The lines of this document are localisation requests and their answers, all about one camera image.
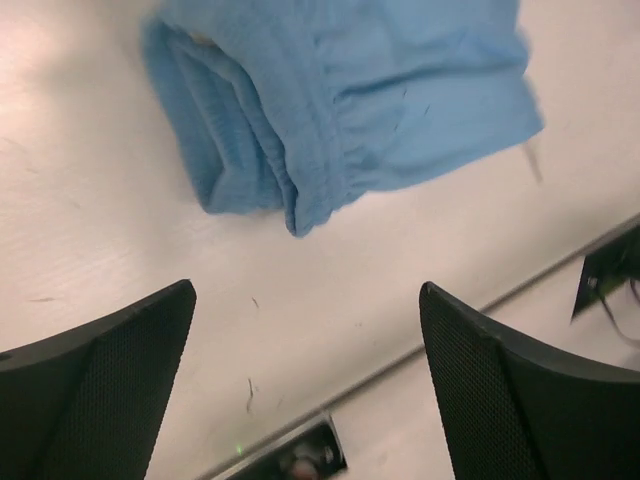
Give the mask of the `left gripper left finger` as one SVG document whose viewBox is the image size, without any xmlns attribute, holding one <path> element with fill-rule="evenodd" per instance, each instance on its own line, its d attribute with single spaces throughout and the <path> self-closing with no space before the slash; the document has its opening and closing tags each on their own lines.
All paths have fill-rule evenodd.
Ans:
<svg viewBox="0 0 640 480">
<path fill-rule="evenodd" d="M 4 479 L 145 477 L 196 305 L 180 280 L 1 355 Z"/>
</svg>

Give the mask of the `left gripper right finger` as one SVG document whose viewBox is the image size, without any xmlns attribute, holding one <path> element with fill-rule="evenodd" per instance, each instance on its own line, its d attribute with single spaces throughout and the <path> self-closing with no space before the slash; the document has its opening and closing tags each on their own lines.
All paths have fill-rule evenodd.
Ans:
<svg viewBox="0 0 640 480">
<path fill-rule="evenodd" d="M 419 308 L 455 478 L 638 478 L 638 372 L 534 339 L 433 282 Z"/>
</svg>

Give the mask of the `light blue shorts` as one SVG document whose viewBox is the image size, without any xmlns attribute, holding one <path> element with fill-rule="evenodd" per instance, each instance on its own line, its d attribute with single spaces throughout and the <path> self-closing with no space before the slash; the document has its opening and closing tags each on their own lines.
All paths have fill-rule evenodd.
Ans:
<svg viewBox="0 0 640 480">
<path fill-rule="evenodd" d="M 200 206 L 302 237 L 543 127 L 516 1 L 166 1 L 142 54 Z"/>
</svg>

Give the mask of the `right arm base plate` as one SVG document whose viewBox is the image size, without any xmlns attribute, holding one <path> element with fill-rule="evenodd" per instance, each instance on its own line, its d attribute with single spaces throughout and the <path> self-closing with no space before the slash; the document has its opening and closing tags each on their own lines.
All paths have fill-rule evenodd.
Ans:
<svg viewBox="0 0 640 480">
<path fill-rule="evenodd" d="M 586 254 L 571 315 L 574 322 L 596 304 L 603 308 L 616 335 L 638 349 L 639 340 L 626 335 L 618 325 L 607 296 L 627 283 L 639 303 L 639 226 L 608 235 Z"/>
</svg>

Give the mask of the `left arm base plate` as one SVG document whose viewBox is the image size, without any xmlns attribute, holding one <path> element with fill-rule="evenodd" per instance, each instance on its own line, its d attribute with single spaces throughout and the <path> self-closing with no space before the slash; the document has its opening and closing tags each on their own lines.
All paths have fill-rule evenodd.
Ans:
<svg viewBox="0 0 640 480">
<path fill-rule="evenodd" d="M 242 447 L 203 479 L 336 479 L 348 463 L 329 412 L 321 411 Z"/>
</svg>

